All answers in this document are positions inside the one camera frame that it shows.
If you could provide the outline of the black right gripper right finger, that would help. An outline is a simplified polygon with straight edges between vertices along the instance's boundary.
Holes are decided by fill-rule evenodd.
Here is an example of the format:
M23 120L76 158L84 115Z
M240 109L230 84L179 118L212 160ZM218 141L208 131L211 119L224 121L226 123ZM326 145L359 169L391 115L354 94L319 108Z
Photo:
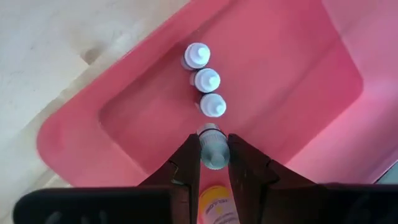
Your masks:
M398 224L398 185L318 184L236 134L228 146L241 224Z

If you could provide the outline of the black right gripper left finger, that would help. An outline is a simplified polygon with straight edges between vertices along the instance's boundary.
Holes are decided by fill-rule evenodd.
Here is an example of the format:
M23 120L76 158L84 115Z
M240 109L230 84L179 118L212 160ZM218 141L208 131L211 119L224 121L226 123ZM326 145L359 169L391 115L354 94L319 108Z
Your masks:
M133 187L55 188L20 198L14 224L196 224L200 143L191 134L167 161Z

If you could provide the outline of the large yellow food coloring bottle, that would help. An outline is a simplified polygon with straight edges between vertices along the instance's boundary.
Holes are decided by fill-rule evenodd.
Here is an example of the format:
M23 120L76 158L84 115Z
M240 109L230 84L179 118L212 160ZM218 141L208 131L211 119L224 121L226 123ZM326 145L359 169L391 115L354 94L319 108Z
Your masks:
M231 192L215 185L202 192L198 199L201 224L240 224Z

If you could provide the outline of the small red dropper bottle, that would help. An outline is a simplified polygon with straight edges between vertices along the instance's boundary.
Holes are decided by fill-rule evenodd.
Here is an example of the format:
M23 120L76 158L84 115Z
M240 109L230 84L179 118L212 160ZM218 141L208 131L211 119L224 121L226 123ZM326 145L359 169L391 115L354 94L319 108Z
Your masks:
M211 170L220 170L229 163L228 138L214 123L206 123L197 130L201 146L201 161Z

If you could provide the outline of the small dark dropper bottle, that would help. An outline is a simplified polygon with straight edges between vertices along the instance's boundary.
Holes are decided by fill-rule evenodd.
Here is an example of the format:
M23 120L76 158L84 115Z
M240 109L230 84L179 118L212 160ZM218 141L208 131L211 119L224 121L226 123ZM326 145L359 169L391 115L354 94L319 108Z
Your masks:
M202 69L209 62L210 56L211 51L206 44L194 42L185 49L181 64L187 70Z
M207 117L218 118L226 112L226 102L223 97L217 93L204 94L198 100L199 110Z
M212 68L203 68L190 76L190 84L202 93L215 91L220 83L220 75Z

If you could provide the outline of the pink plastic tray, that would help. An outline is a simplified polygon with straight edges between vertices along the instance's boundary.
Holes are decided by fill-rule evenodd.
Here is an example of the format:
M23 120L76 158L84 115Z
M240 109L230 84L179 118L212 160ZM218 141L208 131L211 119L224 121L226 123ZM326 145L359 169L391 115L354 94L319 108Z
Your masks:
M226 102L181 64L194 42ZM376 184L398 162L398 0L191 0L42 125L42 160L73 188L137 186L216 124L318 183ZM230 190L201 161L198 195Z

